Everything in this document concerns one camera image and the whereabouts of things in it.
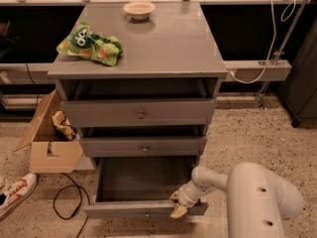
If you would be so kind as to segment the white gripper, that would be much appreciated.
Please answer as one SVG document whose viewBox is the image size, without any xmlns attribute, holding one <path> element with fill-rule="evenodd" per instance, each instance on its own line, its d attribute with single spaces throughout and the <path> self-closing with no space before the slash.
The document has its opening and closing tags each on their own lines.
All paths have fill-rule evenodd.
<svg viewBox="0 0 317 238">
<path fill-rule="evenodd" d="M 172 201 L 178 201 L 170 217 L 174 219 L 182 217 L 187 213 L 188 207 L 194 206 L 201 196 L 206 195 L 211 190 L 211 186 L 200 186 L 191 179 L 169 197 Z"/>
</svg>

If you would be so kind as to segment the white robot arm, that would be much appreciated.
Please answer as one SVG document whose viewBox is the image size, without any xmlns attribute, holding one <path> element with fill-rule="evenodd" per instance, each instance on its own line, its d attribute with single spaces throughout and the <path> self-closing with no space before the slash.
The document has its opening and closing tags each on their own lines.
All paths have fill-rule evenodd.
<svg viewBox="0 0 317 238">
<path fill-rule="evenodd" d="M 303 195 L 293 183 L 261 165 L 244 162 L 226 175 L 194 168 L 190 181 L 171 195 L 176 205 L 170 216 L 183 216 L 215 189 L 226 193 L 229 238 L 285 238 L 282 222 L 297 218 L 304 207 Z"/>
</svg>

